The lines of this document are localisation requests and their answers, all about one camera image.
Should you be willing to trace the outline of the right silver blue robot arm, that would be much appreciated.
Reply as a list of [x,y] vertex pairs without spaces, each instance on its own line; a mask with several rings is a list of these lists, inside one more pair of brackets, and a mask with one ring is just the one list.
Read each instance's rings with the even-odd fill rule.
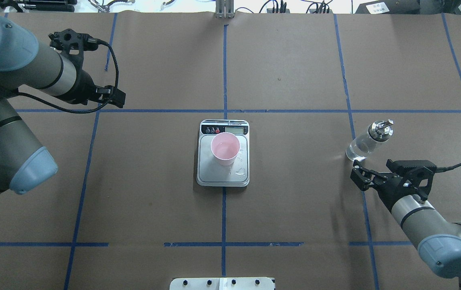
[[388,172],[355,160],[351,180],[361,190],[374,189],[418,255],[437,276],[458,278],[461,289],[461,222],[448,222],[429,202],[433,177],[460,164],[437,167],[429,160],[390,160]]

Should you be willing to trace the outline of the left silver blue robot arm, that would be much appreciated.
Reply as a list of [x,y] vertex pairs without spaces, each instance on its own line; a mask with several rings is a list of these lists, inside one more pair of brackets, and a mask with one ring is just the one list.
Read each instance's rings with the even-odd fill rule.
[[[58,171],[49,150],[9,99],[28,97],[72,114],[125,105],[116,55],[108,42],[72,29],[53,32],[49,38],[50,44],[44,44],[28,29],[0,16],[0,194],[11,190],[23,195]],[[111,54],[114,85],[98,86],[83,70],[84,53],[99,46]]]

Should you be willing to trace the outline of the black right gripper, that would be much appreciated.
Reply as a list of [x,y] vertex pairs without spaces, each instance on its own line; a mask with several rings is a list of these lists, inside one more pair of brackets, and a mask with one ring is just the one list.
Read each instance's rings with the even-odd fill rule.
[[432,183],[437,165],[429,160],[392,160],[388,159],[389,172],[377,172],[363,166],[359,160],[353,161],[350,178],[360,189],[370,188],[388,210],[392,210],[398,200],[405,196],[417,195],[422,202],[429,198],[431,185],[420,185],[423,180]]

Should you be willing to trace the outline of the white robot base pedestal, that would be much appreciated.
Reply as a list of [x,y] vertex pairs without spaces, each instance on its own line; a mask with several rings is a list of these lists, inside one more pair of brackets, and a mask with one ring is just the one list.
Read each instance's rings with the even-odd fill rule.
[[203,277],[175,278],[170,290],[275,290],[276,283],[270,277]]

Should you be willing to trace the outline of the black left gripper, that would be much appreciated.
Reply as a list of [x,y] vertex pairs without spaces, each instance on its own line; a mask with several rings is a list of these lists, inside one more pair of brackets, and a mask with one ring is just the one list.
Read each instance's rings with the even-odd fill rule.
[[61,65],[56,78],[48,85],[48,94],[68,104],[87,105],[89,101],[98,103],[100,110],[108,104],[123,108],[126,93],[113,85],[105,87],[94,84],[89,73],[83,70],[84,53],[96,51],[100,45],[112,52],[112,46],[86,33],[76,33],[72,29],[50,33],[50,47],[58,51]]

